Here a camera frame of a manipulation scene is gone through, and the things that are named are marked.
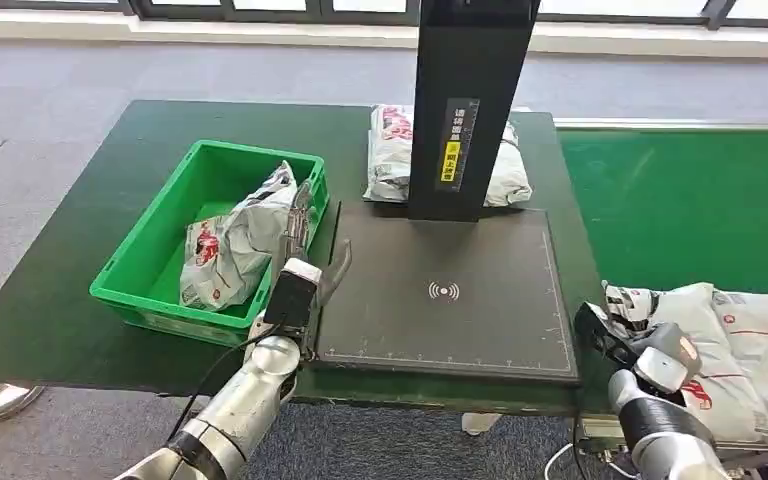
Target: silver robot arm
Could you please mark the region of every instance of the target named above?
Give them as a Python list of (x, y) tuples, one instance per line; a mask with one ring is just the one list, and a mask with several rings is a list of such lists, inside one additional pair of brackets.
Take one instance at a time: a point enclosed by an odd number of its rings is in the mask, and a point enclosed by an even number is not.
[(649, 395), (629, 370), (608, 383), (631, 460), (644, 480), (728, 480), (711, 432), (686, 409)]
[(207, 408), (116, 480), (236, 478), (291, 397), (300, 357), (290, 338), (260, 341)]

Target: red printed logo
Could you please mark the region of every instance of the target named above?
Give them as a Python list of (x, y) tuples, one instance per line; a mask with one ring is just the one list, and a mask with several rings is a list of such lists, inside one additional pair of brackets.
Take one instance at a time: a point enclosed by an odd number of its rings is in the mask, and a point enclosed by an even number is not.
[(682, 386), (681, 389), (699, 400), (700, 410), (710, 410), (714, 406), (711, 397), (705, 392), (705, 389), (702, 388), (702, 384), (698, 381), (691, 380), (687, 385)]
[(209, 262), (219, 253), (219, 239), (207, 229), (207, 222), (201, 224), (201, 233), (196, 239), (196, 265)]
[(413, 140), (413, 126), (398, 108), (384, 107), (382, 118), (384, 119), (384, 140), (393, 138)]

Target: floor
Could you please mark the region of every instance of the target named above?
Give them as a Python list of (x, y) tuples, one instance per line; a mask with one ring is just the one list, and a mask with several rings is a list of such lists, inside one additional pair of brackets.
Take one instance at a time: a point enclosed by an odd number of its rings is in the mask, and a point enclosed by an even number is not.
[[(410, 103), (414, 63), (407, 50), (0, 43), (0, 286), (130, 100)], [(768, 120), (768, 63), (535, 55), (515, 104), (557, 117)], [(0, 480), (112, 478), (162, 442), (178, 409), (150, 394), (49, 389), (0, 423)], [(469, 438), (454, 413), (284, 413), (246, 478), (533, 479), (569, 432), (546, 417)], [(568, 457), (552, 478), (576, 478)]]

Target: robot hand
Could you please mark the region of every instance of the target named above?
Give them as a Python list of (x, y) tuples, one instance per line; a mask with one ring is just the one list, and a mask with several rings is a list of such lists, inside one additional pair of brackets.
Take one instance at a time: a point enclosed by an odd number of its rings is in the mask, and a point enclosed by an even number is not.
[(608, 395), (643, 479), (729, 478), (713, 435), (684, 408), (677, 393), (702, 367), (695, 346), (678, 325), (628, 330), (598, 306), (585, 303), (576, 315), (576, 329), (619, 366)]
[(290, 258), (276, 275), (269, 304), (257, 323), (270, 325), (247, 360), (207, 407), (166, 445), (116, 480), (228, 480), (236, 478), (295, 389), (303, 360), (299, 343), (351, 262), (346, 242), (325, 272)]

